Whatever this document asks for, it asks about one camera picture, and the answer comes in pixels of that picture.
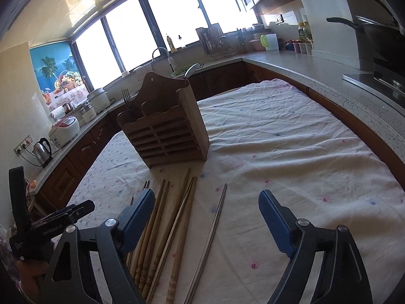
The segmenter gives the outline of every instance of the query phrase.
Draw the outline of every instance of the tropical wall poster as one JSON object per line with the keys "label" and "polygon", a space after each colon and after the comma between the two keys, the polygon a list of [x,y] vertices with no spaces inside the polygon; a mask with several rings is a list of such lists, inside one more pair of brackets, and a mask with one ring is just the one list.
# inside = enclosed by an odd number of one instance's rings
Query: tropical wall poster
{"label": "tropical wall poster", "polygon": [[50,112],[66,103],[78,104],[86,99],[88,90],[69,42],[32,48],[30,54],[39,88]]}

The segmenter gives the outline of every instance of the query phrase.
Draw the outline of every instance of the palm tree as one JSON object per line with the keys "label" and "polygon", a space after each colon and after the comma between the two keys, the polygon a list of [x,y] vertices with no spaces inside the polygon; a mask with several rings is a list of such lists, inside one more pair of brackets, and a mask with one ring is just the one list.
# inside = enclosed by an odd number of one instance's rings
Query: palm tree
{"label": "palm tree", "polygon": [[58,79],[58,77],[55,75],[55,72],[57,71],[55,59],[53,57],[44,57],[41,59],[41,61],[45,65],[41,68],[43,76],[49,79],[53,75],[56,79]]}
{"label": "palm tree", "polygon": [[65,60],[65,62],[63,63],[63,66],[64,66],[65,70],[77,72],[76,64],[74,63],[74,61],[71,58],[68,58],[67,60]]}

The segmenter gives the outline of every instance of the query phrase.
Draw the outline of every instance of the fork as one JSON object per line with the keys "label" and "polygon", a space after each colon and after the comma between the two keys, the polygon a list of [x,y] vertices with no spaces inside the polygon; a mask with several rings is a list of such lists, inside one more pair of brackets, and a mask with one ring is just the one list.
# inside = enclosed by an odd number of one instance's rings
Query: fork
{"label": "fork", "polygon": [[132,99],[131,99],[131,95],[129,94],[128,89],[122,89],[122,97],[124,98],[124,102],[125,102],[125,106],[126,108],[134,113],[137,113],[138,110],[137,108],[132,104]]}

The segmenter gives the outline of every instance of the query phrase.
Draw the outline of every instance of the fruit basket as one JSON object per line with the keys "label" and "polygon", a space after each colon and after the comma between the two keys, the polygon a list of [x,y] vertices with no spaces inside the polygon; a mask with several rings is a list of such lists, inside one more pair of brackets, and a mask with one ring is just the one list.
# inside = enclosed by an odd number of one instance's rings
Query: fruit basket
{"label": "fruit basket", "polygon": [[55,94],[62,91],[68,92],[78,86],[83,85],[84,82],[79,72],[63,71],[60,73],[58,80],[55,81]]}

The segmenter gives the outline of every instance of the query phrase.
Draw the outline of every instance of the silver screw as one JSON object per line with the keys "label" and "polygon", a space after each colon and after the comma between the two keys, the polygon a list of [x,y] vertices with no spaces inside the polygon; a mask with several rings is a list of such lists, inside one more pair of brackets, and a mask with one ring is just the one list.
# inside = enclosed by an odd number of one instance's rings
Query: silver screw
{"label": "silver screw", "polygon": [[107,220],[105,221],[105,224],[106,224],[107,226],[114,226],[116,222],[117,222],[117,221],[116,221],[114,218],[110,218],[110,219],[107,219]]}
{"label": "silver screw", "polygon": [[76,227],[74,225],[69,225],[68,227],[66,227],[66,232],[72,233],[75,229]]}
{"label": "silver screw", "polygon": [[348,231],[349,231],[349,229],[347,228],[347,226],[344,226],[344,225],[339,225],[339,226],[337,227],[337,229],[338,229],[339,231],[341,231],[341,232],[348,232]]}
{"label": "silver screw", "polygon": [[307,219],[305,219],[305,218],[300,218],[300,219],[298,220],[298,224],[301,225],[301,226],[308,226],[308,225],[309,225],[309,221],[308,221]]}

